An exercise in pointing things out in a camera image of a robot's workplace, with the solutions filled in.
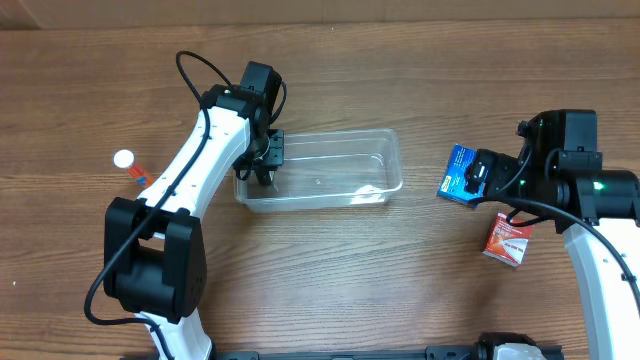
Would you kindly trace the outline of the blue lozenge packet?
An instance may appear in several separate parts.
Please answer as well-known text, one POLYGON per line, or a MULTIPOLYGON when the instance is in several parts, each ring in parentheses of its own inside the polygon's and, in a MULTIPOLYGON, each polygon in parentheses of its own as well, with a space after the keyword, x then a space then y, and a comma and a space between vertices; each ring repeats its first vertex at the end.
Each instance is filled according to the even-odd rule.
POLYGON ((437 191, 439 197, 464 205, 468 205, 470 200, 481 197, 483 187, 475 192, 465 190, 468 184, 465 177, 466 170, 473 163, 476 153, 476 150, 460 144, 453 146, 437 191))

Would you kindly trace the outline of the clear plastic container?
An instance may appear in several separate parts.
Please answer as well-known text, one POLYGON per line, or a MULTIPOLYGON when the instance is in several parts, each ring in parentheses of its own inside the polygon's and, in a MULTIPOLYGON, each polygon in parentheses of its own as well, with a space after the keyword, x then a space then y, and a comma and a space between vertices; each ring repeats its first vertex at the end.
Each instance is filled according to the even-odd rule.
POLYGON ((385 204, 403 186, 399 141, 385 128, 287 134, 271 185, 254 176, 234 185, 253 212, 385 204))

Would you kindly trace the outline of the orange tube white cap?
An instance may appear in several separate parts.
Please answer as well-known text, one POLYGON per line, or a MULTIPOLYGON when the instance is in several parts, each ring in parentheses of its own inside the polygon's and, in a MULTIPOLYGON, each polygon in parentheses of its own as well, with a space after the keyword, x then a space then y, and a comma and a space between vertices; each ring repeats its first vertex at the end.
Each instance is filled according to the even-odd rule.
POLYGON ((135 182, 143 188, 150 187, 155 178, 137 161, 135 154, 129 149, 121 149, 113 156, 113 163, 117 168, 125 170, 135 182))

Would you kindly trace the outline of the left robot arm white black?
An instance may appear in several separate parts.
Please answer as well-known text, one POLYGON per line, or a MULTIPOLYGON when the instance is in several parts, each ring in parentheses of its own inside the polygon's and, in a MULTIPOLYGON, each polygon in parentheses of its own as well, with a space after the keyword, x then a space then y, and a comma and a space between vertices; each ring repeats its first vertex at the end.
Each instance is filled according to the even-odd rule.
POLYGON ((196 125, 170 165, 137 199, 117 197, 107 208, 104 265, 84 304, 95 324, 144 325, 157 359, 214 358, 197 311, 207 282, 202 217, 228 171, 269 185, 284 162, 284 133, 272 124, 286 84, 271 66, 249 62, 239 84, 195 97, 196 125), (97 318, 99 288, 129 317, 97 318))

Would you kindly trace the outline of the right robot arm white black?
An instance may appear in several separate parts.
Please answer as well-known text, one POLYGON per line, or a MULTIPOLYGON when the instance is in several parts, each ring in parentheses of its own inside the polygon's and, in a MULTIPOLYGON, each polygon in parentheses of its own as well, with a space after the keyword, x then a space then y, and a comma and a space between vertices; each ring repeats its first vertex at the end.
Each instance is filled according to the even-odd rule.
POLYGON ((638 358, 638 177, 604 169, 593 110, 544 111, 516 133, 518 157, 480 149, 466 167, 472 204, 553 222, 578 281, 591 358, 638 358))

